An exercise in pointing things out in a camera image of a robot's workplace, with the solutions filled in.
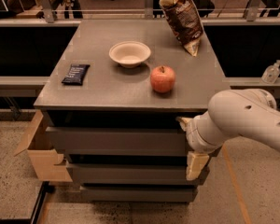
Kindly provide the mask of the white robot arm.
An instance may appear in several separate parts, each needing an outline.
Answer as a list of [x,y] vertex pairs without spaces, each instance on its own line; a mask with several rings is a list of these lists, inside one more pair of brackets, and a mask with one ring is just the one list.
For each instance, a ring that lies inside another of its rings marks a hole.
[[186,179],[198,178],[209,155],[229,139],[243,136],[280,152],[280,112],[262,89],[226,90],[215,94],[205,113],[176,119],[190,147]]

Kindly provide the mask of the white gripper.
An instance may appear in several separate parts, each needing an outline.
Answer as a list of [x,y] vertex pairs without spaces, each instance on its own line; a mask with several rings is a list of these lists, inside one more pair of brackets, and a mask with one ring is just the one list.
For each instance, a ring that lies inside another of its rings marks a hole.
[[202,153],[212,153],[220,148],[223,144],[223,134],[213,121],[203,116],[194,119],[176,117],[175,120],[186,132],[189,146],[195,151],[189,152],[187,156],[186,179],[192,181],[199,177],[209,161],[209,155]]

